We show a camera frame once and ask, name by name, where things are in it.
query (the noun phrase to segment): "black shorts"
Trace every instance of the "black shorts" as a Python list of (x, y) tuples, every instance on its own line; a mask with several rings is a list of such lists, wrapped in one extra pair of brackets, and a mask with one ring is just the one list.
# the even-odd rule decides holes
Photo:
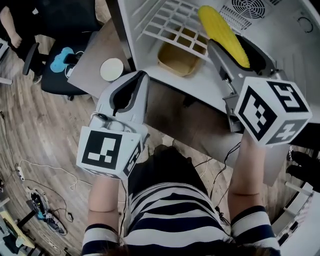
[(128, 178), (128, 194), (134, 197), (153, 185), (166, 182), (189, 184), (208, 195), (191, 158), (165, 145), (159, 145), (147, 161), (135, 165)]

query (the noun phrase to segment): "forearm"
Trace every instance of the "forearm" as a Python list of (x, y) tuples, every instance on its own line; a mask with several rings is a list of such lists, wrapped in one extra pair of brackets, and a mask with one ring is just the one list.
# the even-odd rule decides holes
[(119, 180), (97, 176), (90, 191), (88, 206), (92, 212), (118, 210)]
[(0, 12), (0, 21), (6, 30), (7, 34), (11, 38), (16, 32), (14, 19), (11, 15), (10, 9), (6, 6)]
[(247, 131), (243, 134), (238, 158), (233, 169), (230, 194), (259, 194), (264, 180), (266, 149), (257, 146)]

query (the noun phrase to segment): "chair armrest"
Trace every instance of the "chair armrest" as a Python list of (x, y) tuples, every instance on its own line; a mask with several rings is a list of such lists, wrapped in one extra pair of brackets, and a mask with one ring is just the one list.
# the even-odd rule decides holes
[(25, 58), (24, 61), (24, 66), (23, 66), (23, 70), (22, 70), (22, 74), (24, 74), (25, 76), (27, 76), (29, 74), (29, 70), (30, 70), (30, 64), (31, 61), (34, 57), (35, 51), (38, 49), (39, 47), (39, 43), (36, 42), (32, 45), (32, 47), (30, 48), (28, 55)]

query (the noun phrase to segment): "open refrigerator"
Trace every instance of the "open refrigerator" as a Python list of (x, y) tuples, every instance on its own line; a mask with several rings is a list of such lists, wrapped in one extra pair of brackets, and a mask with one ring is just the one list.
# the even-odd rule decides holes
[[(128, 59), (136, 70), (226, 112), (230, 88), (208, 57), (197, 12), (215, 8), (232, 30), (259, 47), (295, 82), (320, 123), (320, 15), (313, 0), (106, 0)], [(180, 77), (158, 64), (164, 42), (199, 58), (195, 73)]]

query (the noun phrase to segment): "tan basket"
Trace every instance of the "tan basket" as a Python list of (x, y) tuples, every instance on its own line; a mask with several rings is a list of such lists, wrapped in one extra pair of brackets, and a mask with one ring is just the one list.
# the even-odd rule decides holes
[[(182, 33), (189, 37), (194, 36), (194, 32), (186, 28), (182, 31)], [(169, 39), (174, 40), (175, 36), (176, 35), (173, 34)], [(184, 37), (179, 37), (177, 41), (179, 44), (187, 47), (189, 47), (191, 43)], [(206, 49), (197, 44), (194, 45), (193, 49), (201, 54), (205, 54), (206, 52)], [(201, 58), (193, 55), (192, 53), (168, 42), (163, 43), (158, 53), (159, 65), (179, 77), (185, 77), (195, 72), (201, 63), (201, 60)]]

